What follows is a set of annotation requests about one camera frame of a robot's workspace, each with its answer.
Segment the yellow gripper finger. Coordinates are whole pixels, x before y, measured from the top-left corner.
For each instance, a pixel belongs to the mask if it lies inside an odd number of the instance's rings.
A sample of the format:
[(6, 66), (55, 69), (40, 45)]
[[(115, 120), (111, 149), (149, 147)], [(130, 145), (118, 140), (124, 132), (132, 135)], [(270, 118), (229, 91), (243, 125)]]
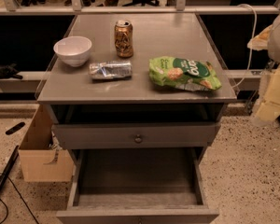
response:
[(263, 101), (259, 98), (252, 110), (254, 125), (268, 125), (280, 116), (280, 66), (272, 71)]
[(251, 38), (247, 43), (247, 47), (252, 50), (260, 51), (268, 48), (268, 40), (272, 26), (269, 25), (262, 30), (258, 35)]

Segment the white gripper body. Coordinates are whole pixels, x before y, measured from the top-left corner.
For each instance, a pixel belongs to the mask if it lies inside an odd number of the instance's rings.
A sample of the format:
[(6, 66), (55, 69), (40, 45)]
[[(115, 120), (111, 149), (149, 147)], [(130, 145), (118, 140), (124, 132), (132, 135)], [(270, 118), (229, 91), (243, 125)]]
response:
[(261, 78), (260, 78), (260, 82), (259, 82), (259, 101), (260, 102), (263, 101), (264, 94), (269, 85), (270, 77), (271, 77), (274, 66), (275, 66), (275, 61), (270, 59), (267, 62), (265, 68), (263, 69), (263, 71), (261, 73)]

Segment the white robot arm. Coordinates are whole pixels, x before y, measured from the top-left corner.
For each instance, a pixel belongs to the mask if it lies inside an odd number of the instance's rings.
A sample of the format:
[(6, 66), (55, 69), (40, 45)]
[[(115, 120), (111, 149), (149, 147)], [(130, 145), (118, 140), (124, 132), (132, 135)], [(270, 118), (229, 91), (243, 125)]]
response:
[(268, 50), (268, 56), (278, 67), (265, 70), (259, 83), (259, 98), (255, 102), (251, 121), (256, 126), (266, 126), (280, 116), (280, 14), (273, 24), (252, 38), (247, 46), (253, 50)]

